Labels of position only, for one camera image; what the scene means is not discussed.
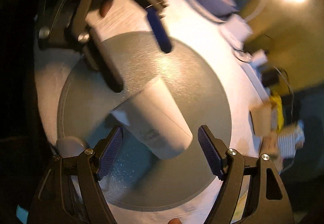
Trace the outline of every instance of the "human hand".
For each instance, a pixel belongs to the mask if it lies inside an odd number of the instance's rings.
[[[176,219],[172,219],[168,222],[168,224],[182,224],[182,222],[180,221],[180,219],[176,218]]]

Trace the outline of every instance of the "black object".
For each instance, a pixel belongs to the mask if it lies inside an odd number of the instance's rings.
[[[121,92],[124,81],[105,51],[96,31],[85,18],[93,0],[40,0],[37,19],[38,44],[45,48],[69,48],[83,53],[92,69],[100,71],[114,92]],[[156,40],[165,53],[171,52],[171,41],[160,21],[166,7],[164,0],[135,0],[147,11]]]
[[[262,85],[267,88],[279,83],[279,73],[276,69],[271,68],[261,72]]]
[[[116,223],[98,181],[109,173],[122,139],[123,129],[115,126],[94,149],[72,158],[54,156],[38,186],[27,223],[84,223],[77,217],[71,196],[71,175],[78,176],[87,222]],[[236,223],[294,223],[286,190],[271,160],[246,157],[234,149],[228,150],[206,125],[199,128],[198,140],[211,170],[223,180],[205,224],[231,222],[244,175],[250,175],[250,186],[243,217]]]

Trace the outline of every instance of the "gray surface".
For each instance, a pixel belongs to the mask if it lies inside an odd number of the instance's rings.
[[[199,146],[197,130],[207,124],[228,146],[231,116],[225,91],[210,66],[191,48],[173,39],[164,54],[150,32],[130,32],[104,42],[123,75],[125,89],[114,93],[100,74],[80,61],[63,88],[58,137],[86,139],[91,147],[117,121],[110,110],[161,74],[190,130],[193,142],[181,155],[159,160],[124,130],[124,142],[110,175],[100,186],[108,202],[133,210],[164,210],[197,196],[214,179]]]

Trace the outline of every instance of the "white tablecloth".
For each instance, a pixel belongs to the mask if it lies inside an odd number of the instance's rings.
[[[260,139],[252,135],[249,106],[261,103],[251,81],[238,64],[231,47],[220,36],[218,25],[193,10],[185,0],[166,0],[163,19],[172,37],[189,45],[199,53],[219,77],[231,110],[232,138],[230,147],[243,155],[258,156]],[[97,11],[87,17],[102,40],[130,31],[150,30],[145,12],[133,0],[114,0],[113,7],[104,19]],[[80,59],[72,50],[51,49],[40,51],[35,43],[35,81],[38,108],[45,133],[52,145],[57,139],[57,108],[59,97],[71,69]],[[183,224],[203,223],[220,189],[215,179],[197,197],[185,204],[165,211],[140,212],[109,205],[119,224],[167,224],[179,217]]]

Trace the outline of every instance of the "metal screw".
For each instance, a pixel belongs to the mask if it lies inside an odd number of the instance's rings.
[[[227,152],[230,154],[230,155],[236,155],[238,152],[235,150],[235,149],[228,149]]]
[[[91,148],[86,149],[86,150],[84,151],[84,153],[85,153],[86,155],[91,155],[91,154],[93,154],[93,149],[91,149]]]
[[[261,157],[265,161],[268,161],[270,159],[270,157],[267,154],[263,154]]]
[[[39,30],[38,36],[40,39],[46,39],[50,35],[50,29],[48,27],[42,27]]]
[[[79,36],[78,36],[78,41],[81,42],[81,43],[86,43],[90,38],[90,35],[89,33],[81,33]]]

